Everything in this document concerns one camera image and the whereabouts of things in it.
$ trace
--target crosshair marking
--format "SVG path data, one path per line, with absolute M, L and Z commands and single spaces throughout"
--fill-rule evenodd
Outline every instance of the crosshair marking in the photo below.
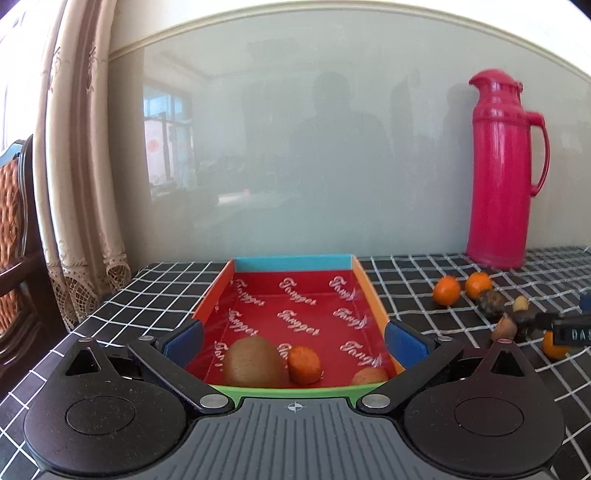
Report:
M 286 408 L 289 408 L 292 412 L 300 411 L 302 408 L 305 408 L 301 403 L 292 402 Z

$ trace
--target green tray edge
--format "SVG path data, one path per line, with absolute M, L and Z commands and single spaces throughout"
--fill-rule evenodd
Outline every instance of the green tray edge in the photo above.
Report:
M 227 385 L 212 385 L 213 388 L 230 397 L 236 405 L 243 397 L 258 398 L 334 398 L 346 397 L 355 405 L 357 399 L 379 387 L 384 382 L 348 387 L 330 388 L 243 388 Z

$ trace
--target wooden chair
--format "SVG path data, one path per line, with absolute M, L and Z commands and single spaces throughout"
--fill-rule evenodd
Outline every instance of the wooden chair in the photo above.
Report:
M 0 398 L 66 333 L 37 225 L 31 136 L 0 156 Z

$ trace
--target pink thermos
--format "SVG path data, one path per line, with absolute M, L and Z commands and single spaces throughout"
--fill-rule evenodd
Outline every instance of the pink thermos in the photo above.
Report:
M 530 199 L 540 192 L 550 166 L 544 117 L 526 112 L 523 85 L 501 70 L 484 70 L 470 85 L 480 91 L 474 108 L 474 186 L 467 255 L 477 263 L 509 269 L 523 264 Z M 530 128 L 544 134 L 544 169 L 531 182 Z

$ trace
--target thermos handle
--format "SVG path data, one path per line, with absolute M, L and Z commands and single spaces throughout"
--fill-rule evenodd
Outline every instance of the thermos handle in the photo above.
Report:
M 544 117 L 541 114 L 538 112 L 527 112 L 527 118 L 530 121 L 530 125 L 540 127 L 542 129 L 542 133 L 544 134 L 544 168 L 542 169 L 542 175 L 538 184 L 531 186 L 531 196 L 535 197 L 539 194 L 544 182 L 546 181 L 546 177 L 548 176 L 548 169 L 550 168 L 550 140 L 548 140 L 546 122 L 544 121 Z

